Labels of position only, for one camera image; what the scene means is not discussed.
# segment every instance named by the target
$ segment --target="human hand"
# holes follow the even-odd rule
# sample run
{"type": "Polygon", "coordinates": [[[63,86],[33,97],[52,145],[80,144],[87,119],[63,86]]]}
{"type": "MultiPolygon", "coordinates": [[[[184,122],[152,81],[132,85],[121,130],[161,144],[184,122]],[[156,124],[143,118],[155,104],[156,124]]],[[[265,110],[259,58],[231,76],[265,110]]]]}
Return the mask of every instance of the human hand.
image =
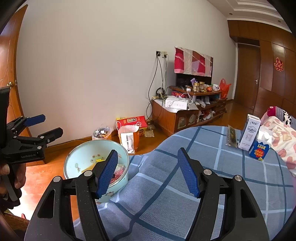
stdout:
{"type": "MultiPolygon", "coordinates": [[[[0,163],[0,175],[8,175],[10,172],[9,166],[6,163],[0,163]]],[[[19,189],[25,185],[26,182],[26,164],[20,164],[15,173],[15,188],[19,189]]],[[[6,194],[7,190],[3,183],[0,182],[0,194],[6,194]]]]}

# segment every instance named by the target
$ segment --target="wooden floor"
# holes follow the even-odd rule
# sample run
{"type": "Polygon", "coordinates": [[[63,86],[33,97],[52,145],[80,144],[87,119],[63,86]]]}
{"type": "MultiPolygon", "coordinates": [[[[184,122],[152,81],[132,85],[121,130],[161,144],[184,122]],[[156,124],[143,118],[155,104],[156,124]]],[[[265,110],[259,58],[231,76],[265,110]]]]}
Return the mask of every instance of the wooden floor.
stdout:
{"type": "MultiPolygon", "coordinates": [[[[227,113],[224,114],[223,117],[215,120],[209,125],[231,125],[233,128],[243,129],[247,114],[252,113],[250,109],[245,108],[234,101],[226,104],[226,110],[227,113]]],[[[136,154],[141,155],[152,151],[167,138],[167,136],[160,130],[155,130],[154,133],[155,137],[140,137],[139,148],[136,154]]],[[[113,140],[119,142],[118,137],[114,137],[113,140]]],[[[42,194],[51,180],[55,176],[65,178],[63,173],[64,161],[73,148],[74,147],[48,153],[46,155],[46,160],[50,161],[47,164],[27,167],[27,180],[25,186],[22,188],[22,197],[20,199],[21,205],[12,210],[13,214],[21,216],[21,214],[24,213],[27,219],[31,219],[42,194]]],[[[73,219],[75,220],[79,217],[75,196],[71,197],[71,206],[73,219]]]]}

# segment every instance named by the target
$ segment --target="metal screw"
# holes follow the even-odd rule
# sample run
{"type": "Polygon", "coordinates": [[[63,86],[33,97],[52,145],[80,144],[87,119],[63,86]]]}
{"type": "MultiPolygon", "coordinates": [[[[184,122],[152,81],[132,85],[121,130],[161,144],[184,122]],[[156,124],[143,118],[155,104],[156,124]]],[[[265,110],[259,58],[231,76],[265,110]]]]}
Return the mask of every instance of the metal screw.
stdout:
{"type": "Polygon", "coordinates": [[[205,169],[205,170],[204,170],[204,174],[206,174],[206,175],[211,175],[211,174],[212,174],[212,171],[209,170],[209,169],[205,169]]]}
{"type": "Polygon", "coordinates": [[[59,182],[60,180],[61,180],[61,177],[58,177],[58,176],[57,176],[57,177],[54,178],[54,182],[55,182],[55,183],[59,182]]]}
{"type": "Polygon", "coordinates": [[[86,172],[84,173],[84,175],[85,175],[86,177],[89,177],[89,176],[92,175],[92,171],[86,171],[86,172]]]}
{"type": "Polygon", "coordinates": [[[235,177],[235,180],[237,180],[238,182],[240,182],[242,180],[242,177],[240,175],[236,175],[235,177]]]}

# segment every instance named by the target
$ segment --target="tablecloth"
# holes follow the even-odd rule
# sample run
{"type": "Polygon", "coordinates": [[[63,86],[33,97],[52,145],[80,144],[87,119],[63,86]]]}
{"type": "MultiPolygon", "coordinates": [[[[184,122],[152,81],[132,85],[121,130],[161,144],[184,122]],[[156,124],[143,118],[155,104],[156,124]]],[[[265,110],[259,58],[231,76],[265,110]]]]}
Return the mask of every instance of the tablecloth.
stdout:
{"type": "MultiPolygon", "coordinates": [[[[177,162],[184,147],[192,159],[199,160],[219,176],[241,175],[252,191],[265,219],[270,239],[283,227],[295,206],[292,176],[274,150],[264,161],[247,151],[226,145],[227,128],[192,127],[163,141],[150,153],[131,157],[129,181],[98,210],[111,241],[183,241],[193,222],[199,199],[187,188],[177,162]]],[[[218,237],[224,208],[220,195],[212,238],[218,237]]],[[[75,233],[84,239],[80,220],[75,233]]]]}

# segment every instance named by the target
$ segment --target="light blue bucket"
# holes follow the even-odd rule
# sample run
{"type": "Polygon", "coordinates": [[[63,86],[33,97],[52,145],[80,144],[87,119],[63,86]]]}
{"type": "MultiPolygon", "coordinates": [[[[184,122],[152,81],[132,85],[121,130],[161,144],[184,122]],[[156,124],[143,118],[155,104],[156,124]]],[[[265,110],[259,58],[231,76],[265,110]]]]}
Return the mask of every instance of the light blue bucket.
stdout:
{"type": "Polygon", "coordinates": [[[66,179],[78,177],[82,171],[92,165],[96,159],[106,159],[111,150],[118,153],[118,163],[125,165],[123,174],[115,182],[109,185],[107,193],[99,202],[108,202],[111,196],[128,182],[129,155],[126,149],[114,141],[94,140],[85,142],[74,148],[66,157],[64,175],[66,179]]]}

